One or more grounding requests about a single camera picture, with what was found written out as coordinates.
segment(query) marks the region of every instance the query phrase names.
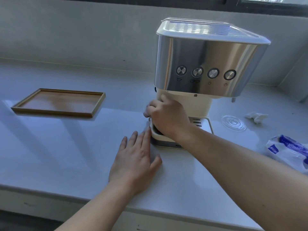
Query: person's hand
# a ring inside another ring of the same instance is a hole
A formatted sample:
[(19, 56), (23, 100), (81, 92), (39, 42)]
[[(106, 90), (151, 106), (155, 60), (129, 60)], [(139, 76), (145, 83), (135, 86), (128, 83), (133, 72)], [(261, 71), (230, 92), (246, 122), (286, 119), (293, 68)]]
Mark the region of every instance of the person's hand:
[(176, 134), (183, 131), (190, 121), (178, 101), (170, 100), (164, 94), (161, 95), (161, 100), (152, 100), (143, 114), (152, 118), (153, 124), (161, 133), (174, 140)]
[(150, 162), (151, 128), (138, 135), (133, 132), (129, 141), (125, 136), (115, 161), (110, 169), (109, 181), (117, 181), (126, 186), (132, 193), (144, 191), (151, 183), (156, 171), (162, 164), (159, 155)]

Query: espresso machine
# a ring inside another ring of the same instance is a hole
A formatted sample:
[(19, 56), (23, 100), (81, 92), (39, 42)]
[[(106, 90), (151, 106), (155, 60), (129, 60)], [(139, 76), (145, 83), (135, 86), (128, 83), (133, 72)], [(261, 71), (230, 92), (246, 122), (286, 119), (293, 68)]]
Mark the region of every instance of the espresso machine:
[[(164, 19), (156, 33), (156, 99), (165, 94), (180, 102), (191, 123), (214, 133), (208, 117), (212, 100), (235, 101), (270, 41), (229, 23), (196, 19)], [(152, 122), (151, 127), (154, 145), (182, 148)]]

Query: round button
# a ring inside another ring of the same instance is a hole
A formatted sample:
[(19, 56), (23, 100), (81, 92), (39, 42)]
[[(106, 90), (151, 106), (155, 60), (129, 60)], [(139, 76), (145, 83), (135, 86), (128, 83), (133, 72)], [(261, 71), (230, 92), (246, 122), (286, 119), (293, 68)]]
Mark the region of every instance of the round button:
[(203, 74), (203, 68), (202, 67), (197, 67), (192, 71), (192, 76), (193, 77), (200, 77)]
[(178, 68), (176, 69), (176, 74), (179, 76), (182, 76), (184, 74), (186, 74), (186, 67), (185, 66), (178, 66)]
[(209, 78), (216, 78), (219, 75), (219, 69), (213, 68), (208, 71)]
[(228, 70), (225, 74), (224, 74), (224, 79), (225, 80), (231, 80), (236, 76), (236, 71), (233, 69)]

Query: drip tray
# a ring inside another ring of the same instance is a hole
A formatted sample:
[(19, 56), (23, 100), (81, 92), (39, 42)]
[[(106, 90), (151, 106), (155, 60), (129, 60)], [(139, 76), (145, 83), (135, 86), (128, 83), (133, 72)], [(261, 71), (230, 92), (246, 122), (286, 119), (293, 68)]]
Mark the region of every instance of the drip tray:
[[(207, 131), (209, 133), (212, 132), (210, 120), (208, 118), (195, 118), (189, 117), (190, 123), (198, 126), (200, 129)], [(183, 149), (182, 146), (172, 141), (168, 137), (164, 136), (154, 125), (152, 125), (152, 144), (160, 147), (172, 147), (172, 148), (180, 148)]]

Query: forearm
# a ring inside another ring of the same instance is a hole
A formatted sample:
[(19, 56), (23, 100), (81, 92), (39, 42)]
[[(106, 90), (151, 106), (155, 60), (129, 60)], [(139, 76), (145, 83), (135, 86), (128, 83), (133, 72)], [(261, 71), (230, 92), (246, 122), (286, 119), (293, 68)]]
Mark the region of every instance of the forearm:
[(175, 141), (196, 157), (262, 228), (306, 230), (305, 175), (195, 126), (179, 132)]
[(128, 187), (111, 182), (56, 231), (110, 231), (132, 197)]

